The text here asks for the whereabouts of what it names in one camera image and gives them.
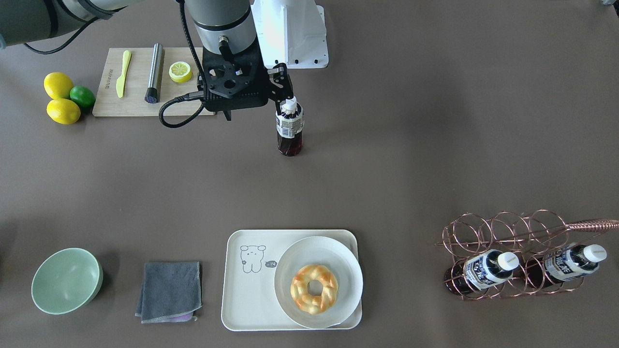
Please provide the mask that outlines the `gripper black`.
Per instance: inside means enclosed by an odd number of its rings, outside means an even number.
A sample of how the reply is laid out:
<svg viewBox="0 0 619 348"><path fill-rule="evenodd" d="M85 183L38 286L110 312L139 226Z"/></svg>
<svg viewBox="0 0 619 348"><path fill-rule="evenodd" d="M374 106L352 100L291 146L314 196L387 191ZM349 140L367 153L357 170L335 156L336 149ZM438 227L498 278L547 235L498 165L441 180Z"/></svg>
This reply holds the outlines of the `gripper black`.
<svg viewBox="0 0 619 348"><path fill-rule="evenodd" d="M205 107L210 112L223 112L228 121L233 110L258 108L269 99L284 102L294 97L287 64L280 62L266 70L258 47L232 54L232 61L204 48L203 69Z"/></svg>

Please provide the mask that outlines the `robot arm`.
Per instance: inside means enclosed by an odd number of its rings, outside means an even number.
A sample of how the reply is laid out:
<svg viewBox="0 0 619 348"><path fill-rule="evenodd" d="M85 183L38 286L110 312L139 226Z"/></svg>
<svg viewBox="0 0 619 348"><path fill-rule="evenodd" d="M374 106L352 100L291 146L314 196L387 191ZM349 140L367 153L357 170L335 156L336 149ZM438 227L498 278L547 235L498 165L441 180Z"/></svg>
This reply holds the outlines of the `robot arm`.
<svg viewBox="0 0 619 348"><path fill-rule="evenodd" d="M29 44L73 32L78 36L97 20L108 20L131 0L3 0L0 5L1 46ZM166 102L164 111L180 102L200 101L201 109L223 112L281 106L294 97L287 65L268 69L257 39L251 4L247 0L180 0L184 35L198 68L198 90Z"/></svg>

